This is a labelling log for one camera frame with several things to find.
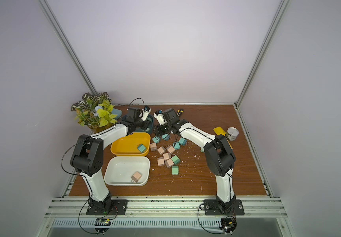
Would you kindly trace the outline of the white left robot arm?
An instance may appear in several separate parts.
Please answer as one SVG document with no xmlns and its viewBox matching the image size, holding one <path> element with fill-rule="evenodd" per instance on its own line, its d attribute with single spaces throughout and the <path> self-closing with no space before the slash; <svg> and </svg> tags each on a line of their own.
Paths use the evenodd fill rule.
<svg viewBox="0 0 341 237">
<path fill-rule="evenodd" d="M 116 140 L 134 133 L 137 128 L 146 130 L 146 121 L 151 112 L 149 106 L 143 109 L 128 108 L 125 119 L 116 125 L 94 135 L 81 135 L 70 160 L 70 165 L 81 176 L 89 191 L 88 204 L 91 207 L 108 209 L 111 206 L 111 194 L 103 179 L 102 166 L 104 149 Z"/>
</svg>

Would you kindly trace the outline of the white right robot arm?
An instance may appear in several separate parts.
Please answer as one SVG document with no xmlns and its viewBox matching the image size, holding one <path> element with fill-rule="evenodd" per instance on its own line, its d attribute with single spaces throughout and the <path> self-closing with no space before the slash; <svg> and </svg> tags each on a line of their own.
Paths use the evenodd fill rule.
<svg viewBox="0 0 341 237">
<path fill-rule="evenodd" d="M 216 203 L 222 213 L 228 213 L 236 201 L 232 185 L 232 173 L 236 156 L 224 135 L 212 135 L 198 129 L 185 119 L 180 119 L 174 109 L 156 111 L 154 126 L 156 136 L 176 134 L 199 146 L 205 154 L 209 170 L 217 183 Z"/>
</svg>

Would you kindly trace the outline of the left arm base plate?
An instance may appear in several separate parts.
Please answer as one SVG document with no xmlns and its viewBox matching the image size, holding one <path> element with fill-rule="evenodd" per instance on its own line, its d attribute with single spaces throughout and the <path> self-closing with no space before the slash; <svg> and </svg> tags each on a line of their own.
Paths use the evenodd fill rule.
<svg viewBox="0 0 341 237">
<path fill-rule="evenodd" d="M 88 201 L 87 215 L 125 215 L 128 207 L 127 199 L 107 199 L 105 201 Z"/>
</svg>

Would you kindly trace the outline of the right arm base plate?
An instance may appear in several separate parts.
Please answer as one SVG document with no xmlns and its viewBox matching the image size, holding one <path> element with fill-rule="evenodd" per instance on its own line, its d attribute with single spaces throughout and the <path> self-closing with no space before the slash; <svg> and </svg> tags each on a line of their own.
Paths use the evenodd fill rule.
<svg viewBox="0 0 341 237">
<path fill-rule="evenodd" d="M 203 210 L 205 215 L 238 215 L 244 216 L 244 207 L 240 199 L 232 199 L 227 203 L 215 199 L 205 199 L 203 203 Z"/>
</svg>

